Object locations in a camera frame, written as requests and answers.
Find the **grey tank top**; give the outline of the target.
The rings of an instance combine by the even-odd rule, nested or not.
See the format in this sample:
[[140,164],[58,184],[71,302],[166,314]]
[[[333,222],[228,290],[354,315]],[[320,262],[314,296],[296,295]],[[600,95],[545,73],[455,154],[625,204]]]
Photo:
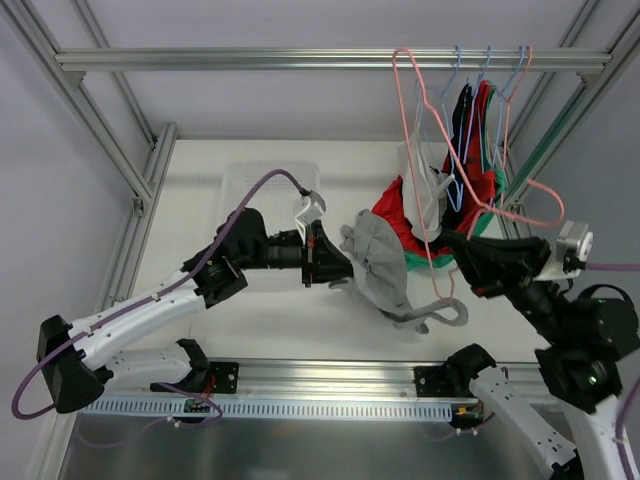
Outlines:
[[343,291],[377,310],[397,329],[429,333],[428,322],[463,327],[469,321],[467,306],[458,299],[435,300],[419,308],[407,295],[408,271],[401,242],[382,217],[365,209],[355,224],[341,227],[342,252],[353,267],[353,276],[334,280],[331,290]]

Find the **white tank top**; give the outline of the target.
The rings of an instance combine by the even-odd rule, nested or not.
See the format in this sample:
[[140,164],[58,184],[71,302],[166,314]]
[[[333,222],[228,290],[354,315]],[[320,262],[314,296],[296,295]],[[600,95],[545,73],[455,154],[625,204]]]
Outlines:
[[399,151],[403,217],[417,239],[430,243],[442,232],[441,220],[446,210],[450,174],[437,173],[428,163],[419,141],[411,139],[409,147]]

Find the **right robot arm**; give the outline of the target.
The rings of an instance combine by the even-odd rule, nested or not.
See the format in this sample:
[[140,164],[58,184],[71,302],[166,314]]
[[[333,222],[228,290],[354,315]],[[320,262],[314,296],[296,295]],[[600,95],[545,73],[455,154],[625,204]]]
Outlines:
[[558,284],[586,270],[593,244],[588,225],[566,222],[554,243],[457,232],[441,237],[476,296],[506,298],[547,342],[535,352],[539,372],[573,438],[564,438],[522,400],[477,344],[452,354],[439,368],[440,380],[498,416],[549,479],[638,478],[625,422],[639,389],[625,394],[618,370],[639,349],[635,305],[621,288],[614,298],[599,298],[601,287],[594,284],[569,300]]

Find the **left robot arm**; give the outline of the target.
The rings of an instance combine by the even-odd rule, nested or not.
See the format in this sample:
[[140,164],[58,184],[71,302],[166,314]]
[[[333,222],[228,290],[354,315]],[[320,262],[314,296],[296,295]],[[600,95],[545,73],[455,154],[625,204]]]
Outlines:
[[54,315],[41,323],[36,359],[53,410],[72,413],[97,400],[124,372],[121,350],[236,295],[248,285],[248,270],[297,270],[306,288],[353,276],[321,221],[268,235],[258,210],[232,213],[209,247],[150,291],[73,322]]

